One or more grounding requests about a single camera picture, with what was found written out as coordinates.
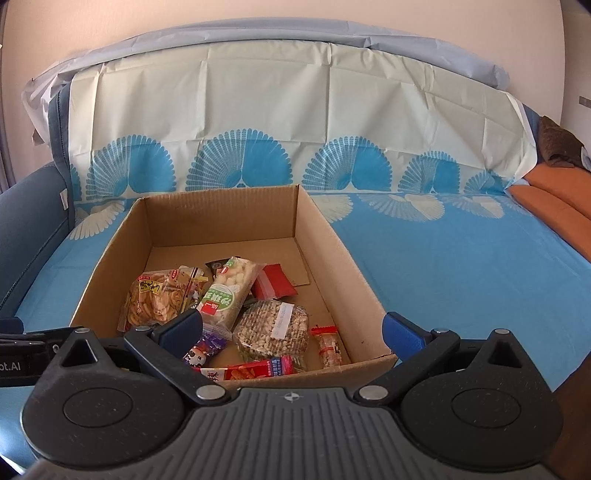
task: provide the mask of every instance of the metal bolt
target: metal bolt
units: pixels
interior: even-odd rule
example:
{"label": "metal bolt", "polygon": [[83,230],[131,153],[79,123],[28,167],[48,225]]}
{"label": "metal bolt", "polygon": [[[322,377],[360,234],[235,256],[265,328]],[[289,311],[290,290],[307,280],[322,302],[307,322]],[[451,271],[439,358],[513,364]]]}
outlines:
{"label": "metal bolt", "polygon": [[381,385],[365,385],[359,389],[359,396],[364,400],[381,400],[388,396],[388,390]]}
{"label": "metal bolt", "polygon": [[226,389],[221,385],[204,385],[195,392],[201,400],[218,400],[226,394]]}

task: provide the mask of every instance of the wall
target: wall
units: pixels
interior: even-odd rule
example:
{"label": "wall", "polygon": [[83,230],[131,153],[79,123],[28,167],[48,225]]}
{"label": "wall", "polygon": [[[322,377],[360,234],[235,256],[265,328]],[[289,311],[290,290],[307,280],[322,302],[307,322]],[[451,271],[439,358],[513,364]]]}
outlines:
{"label": "wall", "polygon": [[441,38],[492,60],[509,91],[560,121],[564,35],[559,0],[10,0],[2,53],[2,98],[17,179],[49,160],[33,147],[21,105],[28,79],[74,51],[150,30],[221,18],[287,16],[355,20]]}
{"label": "wall", "polygon": [[591,99],[591,14],[576,0],[563,0],[564,103],[561,126],[574,133],[591,151],[591,108],[579,96]]}

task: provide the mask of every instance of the crosshair symbol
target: crosshair symbol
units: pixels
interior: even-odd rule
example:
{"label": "crosshair symbol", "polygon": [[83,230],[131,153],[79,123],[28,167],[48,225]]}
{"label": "crosshair symbol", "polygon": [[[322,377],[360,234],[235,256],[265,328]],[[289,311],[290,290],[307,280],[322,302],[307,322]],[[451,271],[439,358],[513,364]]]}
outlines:
{"label": "crosshair symbol", "polygon": [[301,398],[301,395],[298,395],[296,392],[289,392],[287,395],[283,395],[283,398],[286,399],[288,402],[295,402]]}

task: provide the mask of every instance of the yellow label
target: yellow label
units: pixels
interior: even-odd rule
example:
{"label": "yellow label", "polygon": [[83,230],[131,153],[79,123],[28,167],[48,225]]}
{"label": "yellow label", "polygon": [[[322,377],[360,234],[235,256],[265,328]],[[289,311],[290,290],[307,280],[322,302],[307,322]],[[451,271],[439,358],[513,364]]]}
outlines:
{"label": "yellow label", "polygon": [[154,295],[160,295],[162,292],[162,284],[154,280],[139,280],[139,292],[152,292]]}

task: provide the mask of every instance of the wall outlet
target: wall outlet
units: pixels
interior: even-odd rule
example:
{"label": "wall outlet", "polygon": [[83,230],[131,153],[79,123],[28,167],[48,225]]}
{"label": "wall outlet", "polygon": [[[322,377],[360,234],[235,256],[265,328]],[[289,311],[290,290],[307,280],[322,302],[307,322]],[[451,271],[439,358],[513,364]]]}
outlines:
{"label": "wall outlet", "polygon": [[583,106],[591,108],[591,100],[585,97],[579,97],[579,103]]}

